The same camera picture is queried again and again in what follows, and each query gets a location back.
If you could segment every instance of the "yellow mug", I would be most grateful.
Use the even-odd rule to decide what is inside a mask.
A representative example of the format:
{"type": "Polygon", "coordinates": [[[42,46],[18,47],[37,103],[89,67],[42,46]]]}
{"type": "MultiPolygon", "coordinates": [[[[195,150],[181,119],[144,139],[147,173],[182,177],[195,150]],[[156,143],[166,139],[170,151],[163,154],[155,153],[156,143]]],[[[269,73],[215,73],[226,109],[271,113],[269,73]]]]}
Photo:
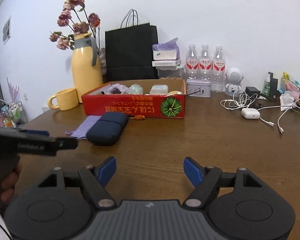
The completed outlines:
{"type": "Polygon", "coordinates": [[[77,90],[75,88],[68,88],[59,91],[48,100],[48,106],[51,109],[60,109],[62,111],[69,110],[79,104],[77,90]],[[58,105],[54,105],[52,100],[57,98],[58,105]]]}

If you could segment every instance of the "wall outlet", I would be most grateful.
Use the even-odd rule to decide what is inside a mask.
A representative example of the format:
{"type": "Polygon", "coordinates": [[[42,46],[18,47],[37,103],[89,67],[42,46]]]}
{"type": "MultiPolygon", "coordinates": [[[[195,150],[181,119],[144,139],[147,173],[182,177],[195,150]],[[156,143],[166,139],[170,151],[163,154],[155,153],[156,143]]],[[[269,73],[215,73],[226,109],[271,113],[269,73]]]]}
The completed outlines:
{"type": "Polygon", "coordinates": [[[48,107],[48,106],[43,106],[42,107],[42,112],[44,113],[44,112],[47,112],[47,111],[49,111],[50,110],[50,107],[48,107]]]}

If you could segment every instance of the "bouquet of dried roses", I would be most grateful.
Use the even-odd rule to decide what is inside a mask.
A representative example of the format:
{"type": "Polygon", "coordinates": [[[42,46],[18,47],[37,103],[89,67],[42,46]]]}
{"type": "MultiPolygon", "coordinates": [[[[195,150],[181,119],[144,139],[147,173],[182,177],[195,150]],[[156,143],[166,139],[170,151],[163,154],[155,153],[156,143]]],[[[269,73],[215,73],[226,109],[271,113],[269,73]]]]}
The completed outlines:
{"type": "Polygon", "coordinates": [[[87,33],[89,29],[92,30],[92,35],[94,38],[97,36],[98,29],[98,45],[97,47],[100,49],[100,18],[97,14],[91,13],[89,16],[85,10],[84,0],[66,0],[63,5],[63,10],[58,17],[57,24],[60,27],[68,26],[72,30],[74,34],[69,34],[68,36],[64,36],[62,32],[53,32],[50,35],[50,41],[57,41],[57,48],[66,50],[68,48],[74,50],[74,35],[87,33]],[[76,6],[81,6],[78,12],[84,11],[84,14],[87,18],[87,22],[81,21],[78,12],[75,10],[76,6]],[[76,17],[79,20],[79,23],[75,23],[72,20],[71,11],[74,11],[76,17]]]}

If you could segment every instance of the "red and white label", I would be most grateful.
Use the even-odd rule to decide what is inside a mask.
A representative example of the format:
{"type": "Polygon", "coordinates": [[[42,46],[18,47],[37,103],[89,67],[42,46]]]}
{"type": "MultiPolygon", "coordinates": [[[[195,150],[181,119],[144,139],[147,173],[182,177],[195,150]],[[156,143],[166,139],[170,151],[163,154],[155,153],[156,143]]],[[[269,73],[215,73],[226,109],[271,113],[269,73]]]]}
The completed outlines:
{"type": "Polygon", "coordinates": [[[187,69],[197,69],[199,67],[199,62],[196,60],[188,60],[186,66],[187,69]]]}
{"type": "Polygon", "coordinates": [[[212,62],[211,59],[200,60],[199,69],[211,69],[212,62]]]}
{"type": "Polygon", "coordinates": [[[218,71],[224,71],[226,64],[224,62],[214,62],[213,69],[218,71]]]}

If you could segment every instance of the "yellow thermos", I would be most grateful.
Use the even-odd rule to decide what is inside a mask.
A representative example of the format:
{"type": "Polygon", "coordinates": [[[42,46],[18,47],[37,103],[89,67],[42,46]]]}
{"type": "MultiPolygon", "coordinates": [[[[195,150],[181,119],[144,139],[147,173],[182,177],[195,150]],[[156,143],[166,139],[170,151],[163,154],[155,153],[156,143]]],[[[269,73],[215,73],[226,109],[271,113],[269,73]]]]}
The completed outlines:
{"type": "Polygon", "coordinates": [[[74,41],[71,69],[78,100],[82,103],[81,96],[101,86],[103,80],[96,39],[91,33],[85,33],[74,36],[74,41]]]}

